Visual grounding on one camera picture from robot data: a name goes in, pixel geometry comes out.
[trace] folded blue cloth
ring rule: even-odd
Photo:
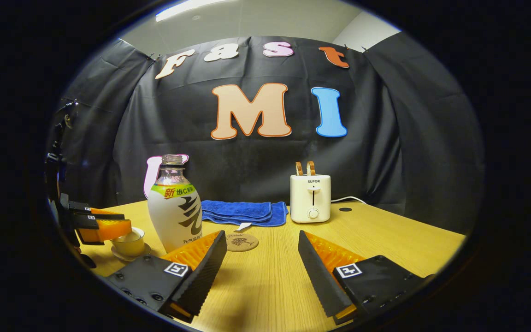
[[[219,216],[217,214],[213,214],[210,211],[206,211],[206,210],[202,210],[202,214],[204,214],[205,216],[208,216],[208,217],[216,218],[216,219],[223,219],[223,220],[235,219],[235,220],[238,220],[238,221],[242,221],[244,223],[263,223],[264,221],[268,221],[268,220],[271,219],[271,210],[270,210],[270,213],[268,213],[265,217],[260,217],[260,218],[237,217],[237,216],[223,217],[223,216]]]
[[[277,202],[271,204],[271,218],[267,221],[262,221],[255,223],[254,225],[260,225],[263,227],[274,227],[277,225],[284,225],[286,223],[286,215],[288,214],[288,209],[286,208],[286,203]],[[210,220],[213,223],[217,224],[234,224],[240,225],[241,223],[253,222],[253,221],[242,221],[236,217],[215,217],[212,214],[204,213],[202,211],[202,220]]]
[[[271,202],[202,201],[202,210],[218,217],[261,218],[271,213]]]

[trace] white toaster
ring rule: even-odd
[[[290,176],[290,218],[295,223],[322,223],[330,214],[330,176]]]

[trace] table surface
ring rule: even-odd
[[[339,208],[352,211],[341,212]],[[107,210],[124,213],[134,227],[143,229],[152,255],[166,254],[146,201]],[[202,234],[220,230],[232,233],[237,228],[204,221]],[[437,273],[465,238],[361,202],[331,204],[331,218],[318,224],[297,224],[288,214],[284,225],[243,229],[241,232],[257,237],[259,245],[247,252],[228,251],[200,315],[192,324],[180,322],[207,332],[316,332],[336,328],[333,318],[325,317],[297,250],[300,230],[365,258],[384,255],[420,277]],[[104,246],[81,247],[97,264],[94,273],[107,277],[128,263],[116,258],[111,247],[109,241]]]

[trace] power cord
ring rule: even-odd
[[[352,198],[352,199],[354,199],[354,200],[356,200],[356,201],[360,201],[360,202],[362,202],[362,203],[364,203],[364,204],[367,205],[367,202],[364,202],[364,201],[361,200],[360,198],[356,198],[356,197],[354,197],[354,196],[347,196],[347,197],[338,198],[338,199],[336,199],[336,200],[331,200],[331,202],[339,202],[339,201],[345,200],[346,198]]]

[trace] ceiling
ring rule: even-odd
[[[143,53],[154,53],[153,57],[236,36],[292,36],[333,42],[361,12],[339,0],[227,0],[161,22],[152,15],[120,38]]]

